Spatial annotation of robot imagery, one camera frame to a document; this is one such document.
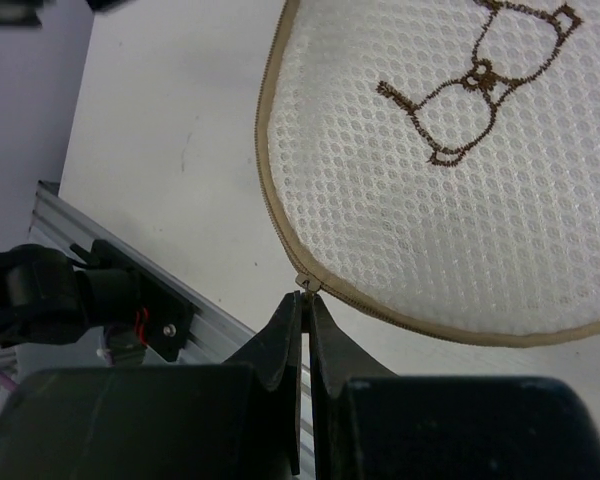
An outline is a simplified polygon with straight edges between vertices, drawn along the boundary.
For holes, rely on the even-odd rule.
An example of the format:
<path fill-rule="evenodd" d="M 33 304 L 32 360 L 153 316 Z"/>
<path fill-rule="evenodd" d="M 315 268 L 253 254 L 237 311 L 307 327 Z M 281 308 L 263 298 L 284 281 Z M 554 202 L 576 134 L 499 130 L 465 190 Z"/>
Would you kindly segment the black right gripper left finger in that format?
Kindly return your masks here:
<path fill-rule="evenodd" d="M 301 320 L 301 294 L 286 294 L 265 327 L 222 364 L 224 475 L 300 472 Z"/>

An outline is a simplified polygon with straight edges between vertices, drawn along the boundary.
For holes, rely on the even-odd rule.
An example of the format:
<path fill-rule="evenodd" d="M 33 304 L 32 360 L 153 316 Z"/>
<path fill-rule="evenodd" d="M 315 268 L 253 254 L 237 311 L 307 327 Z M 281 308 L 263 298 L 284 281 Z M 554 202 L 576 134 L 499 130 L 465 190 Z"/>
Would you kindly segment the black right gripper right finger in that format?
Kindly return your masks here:
<path fill-rule="evenodd" d="M 316 477 L 363 479 L 364 450 L 348 384 L 395 373 L 338 327 L 317 293 L 307 295 L 307 334 Z"/>

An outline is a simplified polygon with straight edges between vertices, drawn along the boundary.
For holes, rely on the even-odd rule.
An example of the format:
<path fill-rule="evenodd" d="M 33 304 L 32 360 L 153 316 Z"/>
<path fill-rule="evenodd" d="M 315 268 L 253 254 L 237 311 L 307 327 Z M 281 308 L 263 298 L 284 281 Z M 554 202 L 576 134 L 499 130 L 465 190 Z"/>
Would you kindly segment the white mesh laundry bag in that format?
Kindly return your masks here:
<path fill-rule="evenodd" d="M 465 344 L 600 334 L 600 1 L 288 1 L 255 150 L 303 287 Z"/>

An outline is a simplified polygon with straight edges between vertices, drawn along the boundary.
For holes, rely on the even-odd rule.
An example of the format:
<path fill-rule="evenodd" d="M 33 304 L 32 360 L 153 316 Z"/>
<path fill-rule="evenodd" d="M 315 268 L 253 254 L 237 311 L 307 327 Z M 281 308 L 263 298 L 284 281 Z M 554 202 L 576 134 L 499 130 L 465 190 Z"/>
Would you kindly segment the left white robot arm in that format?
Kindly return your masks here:
<path fill-rule="evenodd" d="M 143 329 L 137 272 L 71 250 L 78 259 L 38 244 L 0 253 L 0 347 L 73 344 L 96 327 Z"/>

